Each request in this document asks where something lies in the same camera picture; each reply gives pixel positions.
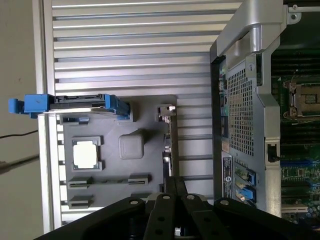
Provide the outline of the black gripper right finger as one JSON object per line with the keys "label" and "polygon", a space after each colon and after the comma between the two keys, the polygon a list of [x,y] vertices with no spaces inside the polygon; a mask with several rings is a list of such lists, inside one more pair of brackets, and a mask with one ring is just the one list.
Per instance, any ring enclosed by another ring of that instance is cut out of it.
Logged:
{"label": "black gripper right finger", "polygon": [[184,180],[176,177],[175,187],[190,223],[202,240],[318,240],[320,234],[305,226],[240,203],[220,198],[210,205],[188,193]]}

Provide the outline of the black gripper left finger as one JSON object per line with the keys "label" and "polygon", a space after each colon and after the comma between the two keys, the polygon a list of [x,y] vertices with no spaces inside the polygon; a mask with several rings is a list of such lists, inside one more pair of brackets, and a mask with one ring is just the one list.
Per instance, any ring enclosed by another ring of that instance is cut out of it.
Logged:
{"label": "black gripper left finger", "polygon": [[172,240],[176,178],[147,201],[127,197],[39,237],[41,240]]}

